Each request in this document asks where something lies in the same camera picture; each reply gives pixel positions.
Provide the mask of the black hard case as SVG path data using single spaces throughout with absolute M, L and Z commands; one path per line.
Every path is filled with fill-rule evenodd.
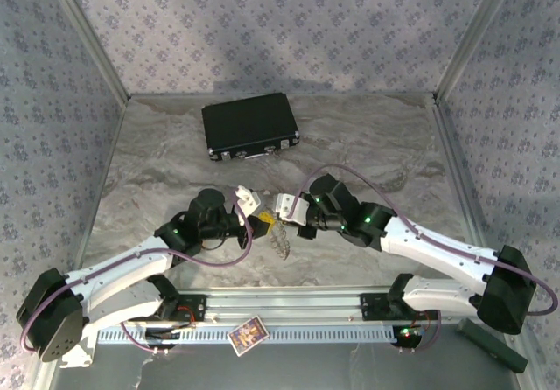
M 288 97 L 266 94 L 201 109 L 207 154 L 215 162 L 249 159 L 299 144 Z

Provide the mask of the colourful playing card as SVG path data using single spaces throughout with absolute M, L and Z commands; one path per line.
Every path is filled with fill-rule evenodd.
M 269 337 L 270 333 L 259 316 L 251 317 L 227 334 L 237 357 L 241 357 Z

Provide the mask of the dark green block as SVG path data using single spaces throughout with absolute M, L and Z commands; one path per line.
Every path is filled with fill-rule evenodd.
M 511 372 L 525 372 L 528 365 L 526 358 L 472 320 L 461 319 L 457 324 L 456 332 L 496 359 Z

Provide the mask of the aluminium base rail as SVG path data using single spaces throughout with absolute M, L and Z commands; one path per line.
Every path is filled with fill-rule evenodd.
M 182 289 L 206 295 L 205 321 L 239 324 L 259 316 L 266 324 L 357 324 L 362 322 L 360 294 L 387 293 L 387 287 L 326 286 L 279 288 Z

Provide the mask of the aluminium table edge rail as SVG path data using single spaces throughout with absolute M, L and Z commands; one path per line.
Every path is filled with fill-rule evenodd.
M 128 104 L 130 102 L 131 96 L 128 95 L 121 106 L 118 122 L 115 126 L 115 131 L 113 132 L 112 140 L 108 149 L 108 156 L 103 164 L 101 172 L 100 183 L 96 186 L 93 209 L 88 215 L 86 229 L 84 235 L 80 240 L 80 244 L 73 255 L 73 263 L 71 268 L 81 268 L 84 261 L 84 254 L 88 246 L 89 239 L 93 230 L 95 223 L 95 218 L 99 209 L 99 205 L 102 199 L 103 188 L 106 184 L 107 177 L 109 174 L 109 168 L 113 159 L 113 155 L 116 150 L 116 144 L 122 129 L 123 119 L 126 114 Z M 31 366 L 29 367 L 29 376 L 25 379 L 23 385 L 23 390 L 49 390 L 50 382 L 53 378 L 54 371 L 56 369 L 56 364 L 54 362 L 43 364 L 37 358 L 32 359 Z
M 445 169 L 449 178 L 451 192 L 454 202 L 458 207 L 461 217 L 465 238 L 469 243 L 479 247 L 488 247 L 487 237 L 482 228 L 480 205 L 472 198 L 472 179 L 462 164 L 463 152 L 453 134 L 453 126 L 449 115 L 446 114 L 440 100 L 433 94 L 432 119 L 433 128 L 436 132 L 437 144 L 444 154 Z M 519 390 L 536 390 L 531 370 L 530 355 L 524 345 L 524 336 L 498 335 L 504 344 L 511 350 L 518 352 L 528 360 L 528 366 L 524 373 L 512 373 L 514 385 Z

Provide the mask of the aluminium frame post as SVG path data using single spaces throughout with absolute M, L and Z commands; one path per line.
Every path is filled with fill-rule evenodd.
M 466 27 L 457 50 L 452 55 L 449 65 L 438 82 L 434 92 L 434 100 L 437 104 L 445 101 L 459 82 L 473 53 L 482 41 L 503 2 L 504 0 L 480 0 L 479 6 Z

